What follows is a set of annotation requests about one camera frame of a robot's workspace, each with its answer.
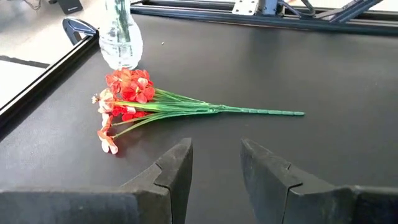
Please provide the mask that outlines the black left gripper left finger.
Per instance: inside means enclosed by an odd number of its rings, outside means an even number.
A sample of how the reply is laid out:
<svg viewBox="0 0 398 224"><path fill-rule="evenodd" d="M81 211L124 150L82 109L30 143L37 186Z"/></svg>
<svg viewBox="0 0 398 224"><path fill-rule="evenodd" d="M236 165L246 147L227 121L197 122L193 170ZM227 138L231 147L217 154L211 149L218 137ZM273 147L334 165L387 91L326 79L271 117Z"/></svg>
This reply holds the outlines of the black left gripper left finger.
<svg viewBox="0 0 398 224"><path fill-rule="evenodd" d="M2 189L1 223L184 223L192 167L184 138L120 187Z"/></svg>

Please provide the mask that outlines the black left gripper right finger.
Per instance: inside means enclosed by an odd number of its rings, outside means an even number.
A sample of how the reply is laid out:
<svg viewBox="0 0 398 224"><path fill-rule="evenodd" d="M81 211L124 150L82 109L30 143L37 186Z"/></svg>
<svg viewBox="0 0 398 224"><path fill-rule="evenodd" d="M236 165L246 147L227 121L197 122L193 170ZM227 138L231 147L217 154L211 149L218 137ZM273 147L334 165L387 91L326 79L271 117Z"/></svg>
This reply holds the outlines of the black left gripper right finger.
<svg viewBox="0 0 398 224"><path fill-rule="evenodd" d="M397 224L397 189L332 185L250 139L240 152L244 184L259 223Z"/></svg>

